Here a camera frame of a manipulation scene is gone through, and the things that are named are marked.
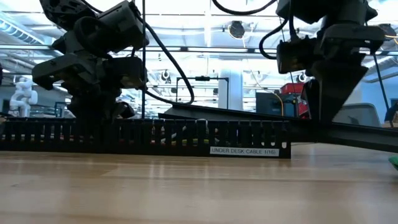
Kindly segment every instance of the white label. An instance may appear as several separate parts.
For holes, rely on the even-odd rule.
[[[229,156],[279,156],[279,149],[253,149],[238,147],[210,147],[210,154]]]

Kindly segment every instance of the wooden desk surface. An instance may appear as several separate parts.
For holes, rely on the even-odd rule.
[[[0,153],[0,223],[397,223],[388,153],[292,160]]]

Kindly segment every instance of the black cable tray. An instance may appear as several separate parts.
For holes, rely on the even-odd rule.
[[[3,151],[290,159],[290,146],[286,121],[117,119],[89,131],[75,119],[10,118],[0,135]]]

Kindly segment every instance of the white robot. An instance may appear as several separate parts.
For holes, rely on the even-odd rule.
[[[16,83],[15,93],[11,96],[9,114],[26,118],[30,116],[30,106],[37,103],[37,92],[32,90],[34,82],[22,77]]]

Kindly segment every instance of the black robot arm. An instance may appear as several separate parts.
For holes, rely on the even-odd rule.
[[[132,108],[126,109],[116,98],[122,88],[142,88],[146,69],[134,55],[112,58],[109,52],[139,50],[149,44],[134,1],[122,1],[99,14],[81,0],[40,3],[47,18],[67,32],[52,44],[64,55],[36,65],[33,81],[47,90],[62,81],[72,95],[68,109],[78,119],[99,123],[131,114],[123,113]]]
[[[82,17],[96,17],[95,13],[80,0],[40,0],[45,16],[66,31],[73,29]]]
[[[279,73],[306,70],[315,77],[304,86],[310,116],[330,123],[368,70],[361,65],[366,54],[360,48],[374,54],[384,42],[380,27],[365,26],[377,12],[362,0],[280,0],[277,14],[289,20],[292,37],[293,17],[309,24],[322,19],[315,38],[281,41],[276,58]]]

